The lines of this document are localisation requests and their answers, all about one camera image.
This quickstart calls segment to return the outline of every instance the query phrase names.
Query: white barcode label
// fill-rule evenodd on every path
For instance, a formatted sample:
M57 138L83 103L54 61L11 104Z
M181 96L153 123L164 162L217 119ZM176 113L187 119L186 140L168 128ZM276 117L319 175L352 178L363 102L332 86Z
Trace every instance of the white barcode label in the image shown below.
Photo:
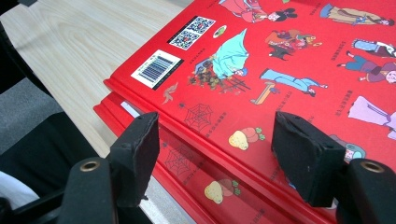
M159 49L131 76L156 90L182 63L183 60Z

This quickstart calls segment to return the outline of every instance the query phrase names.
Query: light wood tabletop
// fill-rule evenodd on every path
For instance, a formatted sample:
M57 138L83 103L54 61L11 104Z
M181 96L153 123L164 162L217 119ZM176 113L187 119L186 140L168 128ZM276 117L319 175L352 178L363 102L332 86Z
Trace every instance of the light wood tabletop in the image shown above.
M116 135L92 109L110 93L103 80L191 1L38 0L0 20L18 53L104 157Z

